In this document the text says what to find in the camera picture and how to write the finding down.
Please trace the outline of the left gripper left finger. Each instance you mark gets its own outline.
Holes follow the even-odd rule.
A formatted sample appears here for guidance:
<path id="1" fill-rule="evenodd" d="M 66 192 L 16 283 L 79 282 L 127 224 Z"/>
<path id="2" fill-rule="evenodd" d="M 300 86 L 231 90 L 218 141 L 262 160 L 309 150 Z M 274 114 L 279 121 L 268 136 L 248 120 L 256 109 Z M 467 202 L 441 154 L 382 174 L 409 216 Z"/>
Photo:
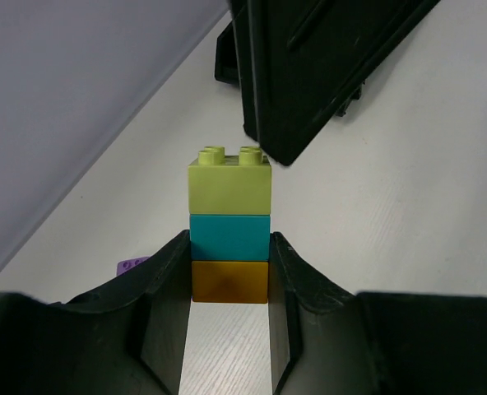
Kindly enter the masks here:
<path id="1" fill-rule="evenodd" d="M 67 303 L 0 292 L 0 394 L 175 394 L 192 298 L 182 231 Z"/>

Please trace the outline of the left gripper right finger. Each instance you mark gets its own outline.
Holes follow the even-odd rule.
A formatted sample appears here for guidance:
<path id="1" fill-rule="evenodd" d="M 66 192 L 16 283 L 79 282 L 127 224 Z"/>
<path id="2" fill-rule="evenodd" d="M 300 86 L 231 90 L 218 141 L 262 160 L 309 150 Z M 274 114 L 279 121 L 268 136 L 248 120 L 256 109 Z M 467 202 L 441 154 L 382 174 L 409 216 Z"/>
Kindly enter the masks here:
<path id="1" fill-rule="evenodd" d="M 351 294 L 271 235 L 275 394 L 487 394 L 487 297 Z"/>

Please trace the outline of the purple blue orange lego stack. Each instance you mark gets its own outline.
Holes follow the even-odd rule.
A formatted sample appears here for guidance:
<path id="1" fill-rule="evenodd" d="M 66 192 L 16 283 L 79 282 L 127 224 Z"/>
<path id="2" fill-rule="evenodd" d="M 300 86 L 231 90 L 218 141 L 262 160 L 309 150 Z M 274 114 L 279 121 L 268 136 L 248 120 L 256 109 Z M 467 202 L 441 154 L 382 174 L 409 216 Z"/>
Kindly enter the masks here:
<path id="1" fill-rule="evenodd" d="M 137 265 L 145 262 L 149 257 L 139 257 L 139 258 L 130 258 L 127 260 L 123 260 L 117 264 L 116 267 L 116 276 L 121 276 L 125 272 L 131 270 L 132 268 L 136 267 Z"/>

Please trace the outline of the green blue orange lego stack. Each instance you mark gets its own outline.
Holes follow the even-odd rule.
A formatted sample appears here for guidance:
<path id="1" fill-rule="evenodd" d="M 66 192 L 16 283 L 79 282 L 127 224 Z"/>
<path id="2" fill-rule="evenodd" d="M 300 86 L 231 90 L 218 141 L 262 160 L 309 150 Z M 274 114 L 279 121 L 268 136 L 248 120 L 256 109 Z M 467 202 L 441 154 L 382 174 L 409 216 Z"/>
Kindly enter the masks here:
<path id="1" fill-rule="evenodd" d="M 267 302 L 271 181 L 257 146 L 206 146 L 188 166 L 193 301 Z"/>

